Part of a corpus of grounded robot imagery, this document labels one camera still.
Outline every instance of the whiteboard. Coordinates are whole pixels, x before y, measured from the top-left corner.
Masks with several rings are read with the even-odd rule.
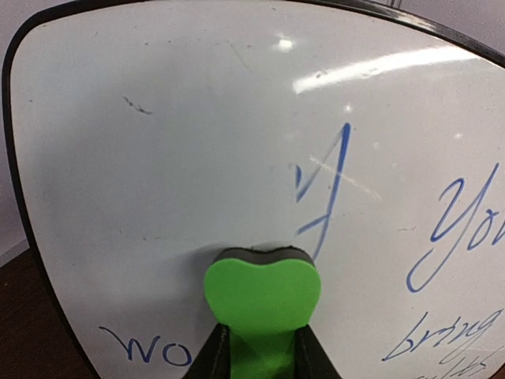
[[[101,377],[184,375],[231,246],[315,258],[311,326],[344,378],[505,362],[501,67],[293,2],[98,9],[11,53],[25,225]]]

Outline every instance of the scratch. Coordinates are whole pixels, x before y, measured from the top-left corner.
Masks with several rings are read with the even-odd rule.
[[[310,155],[309,158],[310,158],[311,162],[317,164],[318,166],[320,166],[324,170],[330,171],[332,174],[336,174],[337,173],[336,169],[334,169],[334,168],[328,166],[327,164],[321,162],[315,156]],[[367,193],[368,195],[371,195],[372,198],[377,199],[377,200],[382,200],[382,197],[376,191],[374,191],[373,189],[369,189],[369,188],[363,186],[362,184],[356,182],[356,180],[350,178],[349,176],[347,176],[347,175],[345,175],[343,173],[340,173],[340,178],[344,179],[346,182],[352,184],[353,186],[359,188],[360,190],[362,190],[363,192]]]
[[[235,56],[237,57],[237,59],[240,61],[240,63],[245,67],[245,69],[247,69],[250,73],[253,73],[253,71],[251,70],[251,68],[247,65],[247,63],[245,63],[244,59],[242,58],[242,56],[240,56],[240,54],[238,53],[237,49],[235,48],[235,46],[231,43],[231,42],[228,42],[228,44],[230,45],[230,49],[233,51],[233,53],[235,54]]]
[[[135,105],[132,103],[126,96],[123,96],[123,99],[125,99],[126,103],[131,106],[135,111],[143,113],[143,114],[152,114],[150,111],[146,111],[143,107],[140,105]]]

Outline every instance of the heart-shaped eraser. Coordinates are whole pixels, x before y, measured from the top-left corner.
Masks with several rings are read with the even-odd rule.
[[[231,332],[231,377],[293,377],[294,331],[306,326],[321,280],[304,251],[228,249],[204,280],[205,297]]]

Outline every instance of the black whiteboard frame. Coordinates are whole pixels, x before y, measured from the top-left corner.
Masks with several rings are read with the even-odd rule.
[[[46,24],[47,22],[55,21],[59,18],[72,16],[79,13],[89,12],[97,9],[109,8],[111,6],[121,6],[126,4],[147,2],[150,0],[104,0],[104,1],[94,1],[94,0],[84,0],[84,1],[74,1],[66,4],[61,4],[59,6],[54,6],[42,10],[30,18],[28,18],[17,30],[13,39],[11,40],[9,47],[7,48],[6,57],[2,67],[2,109],[3,109],[3,122],[4,122],[4,133],[6,137],[6,147],[7,156],[9,161],[9,169],[11,174],[11,179],[14,187],[14,193],[16,196],[17,207],[21,214],[21,221],[23,223],[24,232],[27,236],[28,244],[30,250],[34,253],[36,257],[36,264],[39,269],[39,273],[43,279],[44,285],[47,289],[47,293],[53,302],[54,308],[58,312],[63,326],[65,327],[67,333],[69,334],[71,340],[73,341],[73,346],[79,352],[80,356],[84,360],[84,363],[96,379],[102,379],[96,371],[95,367],[92,365],[91,360],[86,355],[83,347],[80,345],[75,333],[68,322],[65,313],[58,301],[56,294],[54,293],[54,288],[52,287],[47,271],[43,265],[42,257],[40,256],[40,251],[36,243],[35,235],[33,234],[32,225],[28,216],[28,210],[26,203],[24,201],[23,189],[21,186],[21,179],[19,175],[19,167],[17,166],[17,156],[16,147],[14,145],[13,136],[13,123],[12,123],[12,113],[10,106],[10,74],[12,69],[12,64],[14,60],[14,55],[16,54],[17,48],[21,45],[23,38],[34,28],[41,24]],[[350,12],[360,13],[371,17],[380,18],[386,21],[394,22],[424,32],[430,36],[435,36],[441,38],[449,43],[459,46],[465,50],[468,50],[488,61],[495,63],[496,65],[505,69],[505,56],[501,55],[498,51],[484,45],[472,39],[468,36],[463,35],[460,32],[437,24],[436,22],[426,20],[422,17],[415,16],[411,13],[399,9],[393,9],[388,6],[381,4],[366,2],[364,0],[288,0],[294,2],[302,2],[306,4],[312,4],[315,6],[327,6],[334,9],[341,9]]]

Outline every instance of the wooden table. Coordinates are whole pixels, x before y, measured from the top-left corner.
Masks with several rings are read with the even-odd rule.
[[[32,252],[0,268],[0,305],[1,378],[95,379],[58,318]],[[505,379],[505,367],[493,379]]]

